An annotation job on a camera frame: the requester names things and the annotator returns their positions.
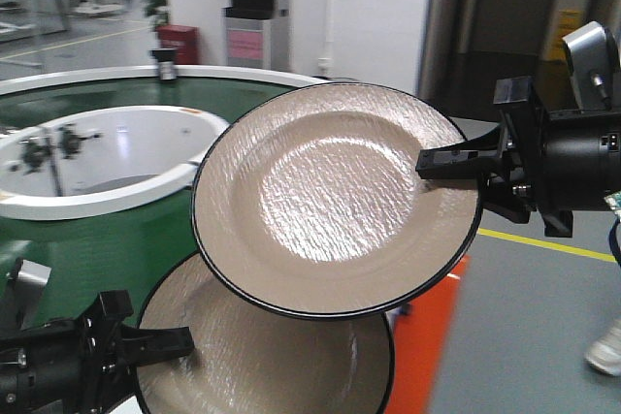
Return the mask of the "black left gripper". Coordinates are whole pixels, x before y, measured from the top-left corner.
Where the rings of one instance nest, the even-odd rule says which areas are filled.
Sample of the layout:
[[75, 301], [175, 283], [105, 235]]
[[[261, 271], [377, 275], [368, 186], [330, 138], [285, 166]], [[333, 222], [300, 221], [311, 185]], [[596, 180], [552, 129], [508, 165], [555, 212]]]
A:
[[188, 327], [122, 325], [134, 312], [125, 290], [105, 291], [79, 317], [1, 330], [3, 413], [108, 413], [134, 396], [129, 366], [189, 356]]

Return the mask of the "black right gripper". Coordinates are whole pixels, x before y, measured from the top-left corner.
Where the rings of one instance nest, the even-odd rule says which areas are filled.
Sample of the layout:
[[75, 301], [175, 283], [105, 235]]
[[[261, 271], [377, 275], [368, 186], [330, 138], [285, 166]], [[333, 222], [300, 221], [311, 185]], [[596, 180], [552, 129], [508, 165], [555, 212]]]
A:
[[548, 237], [571, 237], [576, 211], [607, 209], [620, 190], [619, 110], [549, 112], [529, 77], [498, 80], [493, 104], [502, 128], [421, 150], [422, 179], [481, 181], [486, 209], [517, 224], [536, 211]]

